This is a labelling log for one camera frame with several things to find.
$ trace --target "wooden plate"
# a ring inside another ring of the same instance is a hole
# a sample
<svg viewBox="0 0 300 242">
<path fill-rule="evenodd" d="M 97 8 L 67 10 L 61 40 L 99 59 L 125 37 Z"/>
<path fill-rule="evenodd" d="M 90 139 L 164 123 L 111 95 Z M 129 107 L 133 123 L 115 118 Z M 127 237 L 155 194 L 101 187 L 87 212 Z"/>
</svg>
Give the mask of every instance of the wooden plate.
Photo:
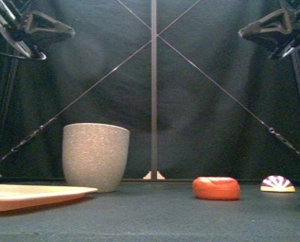
<svg viewBox="0 0 300 242">
<path fill-rule="evenodd" d="M 77 186 L 0 184 L 0 212 L 79 199 L 97 191 Z"/>
</svg>

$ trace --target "thin cable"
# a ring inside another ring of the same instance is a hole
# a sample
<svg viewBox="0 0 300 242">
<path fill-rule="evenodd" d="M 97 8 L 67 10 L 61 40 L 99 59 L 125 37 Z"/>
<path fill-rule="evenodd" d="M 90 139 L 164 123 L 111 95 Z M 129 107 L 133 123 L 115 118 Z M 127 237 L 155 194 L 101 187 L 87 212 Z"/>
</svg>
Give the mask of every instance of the thin cable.
<svg viewBox="0 0 300 242">
<path fill-rule="evenodd" d="M 185 55 L 173 47 L 173 45 L 158 36 L 158 38 L 164 41 L 164 43 L 173 49 L 173 51 L 185 59 L 186 62 L 189 62 L 197 71 L 209 79 L 210 82 L 214 83 L 214 85 L 222 90 L 222 92 L 236 101 L 236 103 L 244 108 L 244 110 L 256 118 L 256 120 L 267 127 L 267 130 L 271 134 L 275 135 L 275 137 L 281 141 L 281 143 L 291 148 L 295 153 L 300 156 L 300 151 L 295 148 L 293 144 L 288 141 L 288 139 L 276 132 L 275 128 L 271 127 L 265 121 L 244 106 L 244 104 L 240 102 L 240 100 L 232 96 L 232 94 L 222 88 L 222 86 L 210 78 L 210 76 L 196 66 L 196 64 L 185 57 Z"/>
<path fill-rule="evenodd" d="M 201 0 L 197 0 L 190 7 L 181 13 L 181 15 L 170 22 L 170 24 L 164 28 L 164 30 L 158 33 L 157 38 L 162 40 L 162 42 L 173 49 L 173 51 L 184 58 L 186 62 L 189 62 L 197 71 L 209 79 L 209 81 L 222 90 L 222 92 L 230 97 L 230 99 L 242 107 L 242 109 L 250 114 L 250 116 L 265 126 L 268 132 L 275 135 L 275 137 L 283 142 L 283 144 L 291 148 L 295 153 L 300 156 L 300 151 L 295 148 L 292 143 L 288 141 L 288 139 L 276 132 L 275 128 L 271 127 L 265 121 L 252 112 L 244 104 L 240 102 L 240 100 L 226 91 L 226 89 L 214 81 L 214 79 L 197 67 L 197 65 L 190 61 L 189 58 L 173 47 L 173 45 L 160 36 L 172 26 L 173 24 L 184 17 L 184 15 L 193 9 L 193 7 L 197 5 L 197 3 Z M 143 25 L 150 29 L 150 27 L 146 25 L 145 21 L 138 17 L 138 15 L 131 11 L 131 9 L 122 3 L 121 0 L 118 2 L 125 6 L 127 11 L 133 14 L 133 16 L 143 23 Z"/>
<path fill-rule="evenodd" d="M 105 79 L 125 65 L 125 63 L 141 52 L 141 50 L 150 44 L 146 42 L 141 48 L 113 68 L 113 70 L 91 85 L 91 87 L 71 101 L 71 103 L 54 115 L 54 117 L 38 127 L 38 129 L 12 147 L 11 151 L 0 158 L 0 163 L 31 141 L 42 130 L 57 120 L 67 109 L 87 95 L 87 93 L 105 81 Z"/>
</svg>

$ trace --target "table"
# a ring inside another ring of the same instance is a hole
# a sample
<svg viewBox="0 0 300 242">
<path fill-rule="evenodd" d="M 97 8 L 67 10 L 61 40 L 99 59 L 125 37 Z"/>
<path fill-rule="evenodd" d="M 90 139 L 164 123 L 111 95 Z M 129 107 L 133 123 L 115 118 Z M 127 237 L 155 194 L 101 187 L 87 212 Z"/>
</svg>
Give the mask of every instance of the table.
<svg viewBox="0 0 300 242">
<path fill-rule="evenodd" d="M 189 182 L 122 182 L 114 193 L 0 214 L 0 241 L 300 241 L 300 187 L 196 199 Z"/>
</svg>

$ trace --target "red bowl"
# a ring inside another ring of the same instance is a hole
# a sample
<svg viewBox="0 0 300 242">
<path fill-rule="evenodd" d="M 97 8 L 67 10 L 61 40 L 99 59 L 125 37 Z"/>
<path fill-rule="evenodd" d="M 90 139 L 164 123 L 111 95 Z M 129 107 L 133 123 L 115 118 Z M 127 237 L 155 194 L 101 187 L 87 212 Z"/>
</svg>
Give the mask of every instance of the red bowl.
<svg viewBox="0 0 300 242">
<path fill-rule="evenodd" d="M 193 190 L 198 199 L 208 200 L 237 200 L 241 195 L 238 182 L 228 177 L 198 177 Z"/>
</svg>

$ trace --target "cup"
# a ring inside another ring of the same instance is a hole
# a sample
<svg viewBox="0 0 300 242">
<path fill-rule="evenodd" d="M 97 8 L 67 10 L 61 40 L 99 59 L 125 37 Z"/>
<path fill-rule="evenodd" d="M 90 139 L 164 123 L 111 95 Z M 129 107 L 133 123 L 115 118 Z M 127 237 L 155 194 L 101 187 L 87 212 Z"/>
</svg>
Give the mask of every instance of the cup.
<svg viewBox="0 0 300 242">
<path fill-rule="evenodd" d="M 78 123 L 65 126 L 62 168 L 66 182 L 74 186 L 117 190 L 126 169 L 129 130 L 122 127 Z"/>
</svg>

